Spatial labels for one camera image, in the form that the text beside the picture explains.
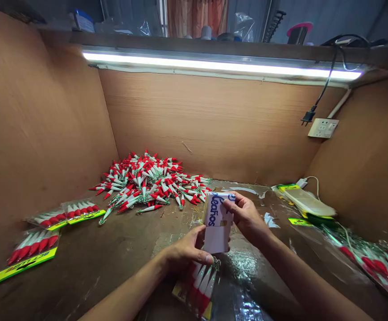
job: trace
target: electrical cord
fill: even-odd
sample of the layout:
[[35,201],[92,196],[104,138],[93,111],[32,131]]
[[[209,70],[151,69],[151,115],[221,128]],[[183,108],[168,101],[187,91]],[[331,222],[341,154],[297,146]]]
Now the electrical cord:
[[318,188],[317,188],[317,190],[316,190],[316,195],[317,195],[317,197],[318,197],[318,200],[320,200],[320,197],[319,197],[319,179],[318,179],[316,176],[307,176],[307,177],[304,178],[304,179],[308,180],[309,178],[316,178],[316,180],[317,180],[317,182],[318,182]]
[[[359,66],[357,66],[354,69],[349,69],[347,67],[346,53],[344,52],[344,49],[340,45],[337,44],[337,41],[339,39],[343,38],[343,37],[354,37],[354,38],[360,39],[360,40],[362,40],[365,43],[366,48],[368,48],[368,52],[367,52],[367,55],[365,56],[364,61]],[[335,48],[335,54],[334,54],[334,57],[332,58],[332,63],[331,63],[331,68],[329,70],[328,78],[326,79],[325,85],[323,86],[322,92],[320,93],[319,98],[317,99],[316,103],[311,107],[311,109],[309,111],[307,111],[305,113],[304,118],[301,119],[301,126],[304,125],[304,123],[305,123],[305,126],[307,126],[308,123],[311,123],[313,121],[313,117],[316,114],[315,110],[316,110],[320,100],[322,99],[322,96],[325,93],[325,90],[328,87],[329,81],[331,79],[332,71],[334,70],[335,61],[337,60],[338,52],[340,51],[341,55],[343,57],[343,68],[344,68],[344,70],[346,70],[346,71],[354,71],[354,70],[357,70],[361,66],[364,65],[364,63],[366,62],[366,60],[368,58],[369,50],[371,49],[371,42],[368,41],[368,39],[366,39],[363,36],[359,36],[357,34],[354,34],[354,33],[346,33],[346,34],[343,34],[343,35],[339,35],[339,36],[331,39],[330,42],[329,42],[329,45],[331,45],[331,46],[333,46]]]

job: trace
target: cardboard box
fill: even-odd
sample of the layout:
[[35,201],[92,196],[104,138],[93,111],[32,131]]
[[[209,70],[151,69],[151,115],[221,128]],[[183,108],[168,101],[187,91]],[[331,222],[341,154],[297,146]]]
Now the cardboard box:
[[233,223],[233,214],[222,205],[225,199],[235,202],[234,194],[210,192],[206,196],[203,216],[207,226],[204,250],[211,254],[228,252],[228,238]]

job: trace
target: curtain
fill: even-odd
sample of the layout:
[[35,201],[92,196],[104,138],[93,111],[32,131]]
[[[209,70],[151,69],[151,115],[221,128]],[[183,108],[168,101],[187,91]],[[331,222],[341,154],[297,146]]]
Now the curtain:
[[202,28],[212,28],[212,37],[227,31],[229,0],[167,0],[169,37],[200,38]]

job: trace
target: forearm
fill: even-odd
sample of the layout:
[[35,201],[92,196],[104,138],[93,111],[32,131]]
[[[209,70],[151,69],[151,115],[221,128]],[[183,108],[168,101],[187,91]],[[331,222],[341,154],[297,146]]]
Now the forearm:
[[100,301],[87,312],[82,321],[129,321],[133,320],[157,285],[168,271],[163,252],[159,253],[134,276]]
[[320,320],[372,320],[271,232],[264,233],[262,238],[258,249],[310,316]]

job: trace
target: hand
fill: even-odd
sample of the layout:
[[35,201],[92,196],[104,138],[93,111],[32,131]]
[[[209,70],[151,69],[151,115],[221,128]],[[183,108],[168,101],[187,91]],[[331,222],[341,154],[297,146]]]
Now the hand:
[[195,247],[197,240],[201,239],[200,235],[203,234],[205,229],[206,225],[198,226],[189,231],[182,239],[161,251],[170,269],[182,269],[190,261],[208,265],[213,263],[212,255]]
[[235,202],[225,200],[224,207],[234,214],[234,223],[243,236],[253,246],[259,247],[267,237],[273,236],[273,234],[249,198],[237,192],[230,193],[235,195]]

